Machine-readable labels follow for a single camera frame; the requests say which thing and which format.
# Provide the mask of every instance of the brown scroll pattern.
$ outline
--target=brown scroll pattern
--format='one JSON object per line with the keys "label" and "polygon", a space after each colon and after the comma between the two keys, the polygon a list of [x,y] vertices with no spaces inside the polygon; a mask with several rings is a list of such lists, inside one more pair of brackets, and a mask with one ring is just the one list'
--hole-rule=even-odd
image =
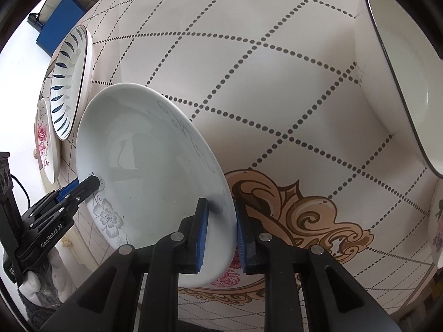
{"label": "brown scroll pattern", "polygon": [[[225,174],[232,196],[243,201],[248,215],[262,221],[264,228],[287,244],[309,248],[318,244],[332,253],[340,263],[353,259],[373,241],[374,235],[358,224],[335,221],[337,207],[322,196],[304,197],[299,180],[280,187],[265,174],[253,169],[236,170]],[[179,289],[181,294],[200,300],[214,300],[225,304],[244,305],[253,299],[264,299],[263,276],[251,283],[214,288]]]}

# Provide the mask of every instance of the white bowl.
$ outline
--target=white bowl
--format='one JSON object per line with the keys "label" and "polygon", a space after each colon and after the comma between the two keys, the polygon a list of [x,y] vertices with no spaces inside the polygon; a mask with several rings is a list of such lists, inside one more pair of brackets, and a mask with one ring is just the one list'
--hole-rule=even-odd
{"label": "white bowl", "polygon": [[38,153],[50,183],[55,183],[60,172],[60,141],[51,121],[49,99],[42,98],[37,110]]}
{"label": "white bowl", "polygon": [[437,268],[443,267],[443,182],[439,180],[432,196],[427,225],[427,240],[431,245],[431,255]]}
{"label": "white bowl", "polygon": [[51,115],[61,140],[77,128],[85,111],[93,55],[91,34],[85,26],[75,26],[61,46],[51,80]]}
{"label": "white bowl", "polygon": [[395,0],[361,0],[357,72],[372,109],[393,137],[443,178],[443,62]]}
{"label": "white bowl", "polygon": [[86,204],[113,248],[155,244],[205,197],[210,214],[202,269],[180,275],[179,285],[211,283],[229,267],[236,248],[230,189],[203,137],[165,97],[138,84],[102,90],[81,119],[76,161],[80,181],[91,174],[101,179]]}

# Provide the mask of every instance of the hand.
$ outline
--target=hand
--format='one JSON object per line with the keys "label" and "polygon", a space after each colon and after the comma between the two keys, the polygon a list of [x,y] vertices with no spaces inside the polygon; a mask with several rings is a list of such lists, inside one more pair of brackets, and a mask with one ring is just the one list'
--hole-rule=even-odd
{"label": "hand", "polygon": [[[40,307],[53,307],[54,298],[47,298],[51,293],[51,284],[55,287],[57,298],[61,303],[65,302],[70,295],[77,289],[72,281],[71,275],[61,260],[58,250],[54,247],[48,253],[49,266],[42,266],[39,271],[28,271],[25,274],[25,280],[19,287],[21,294],[34,305]],[[45,283],[47,270],[50,268],[50,279]]]}

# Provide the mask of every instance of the black cable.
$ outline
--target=black cable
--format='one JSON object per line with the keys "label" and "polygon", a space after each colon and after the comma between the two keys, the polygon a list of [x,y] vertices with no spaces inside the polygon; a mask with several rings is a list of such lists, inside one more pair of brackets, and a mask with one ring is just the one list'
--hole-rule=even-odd
{"label": "black cable", "polygon": [[19,184],[19,186],[22,188],[23,192],[26,195],[26,198],[28,199],[28,209],[30,209],[30,199],[29,199],[29,195],[25,190],[25,187],[23,187],[23,185],[20,183],[19,180],[17,180],[17,177],[15,177],[13,174],[11,174],[11,177]]}

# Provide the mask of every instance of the table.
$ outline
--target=table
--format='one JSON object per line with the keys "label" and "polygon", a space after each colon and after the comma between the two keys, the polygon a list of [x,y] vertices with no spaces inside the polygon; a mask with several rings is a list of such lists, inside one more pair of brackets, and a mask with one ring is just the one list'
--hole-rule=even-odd
{"label": "table", "polygon": [[[392,139],[361,91],[358,2],[100,0],[80,23],[94,41],[89,101],[119,82],[162,93],[207,140],[249,215],[289,244],[329,249],[393,313],[433,268],[437,177]],[[61,185],[77,177],[75,139],[62,144]],[[100,264],[112,249],[85,207],[75,223]],[[211,285],[181,289],[179,317],[261,331],[263,278],[239,267],[235,258]]]}

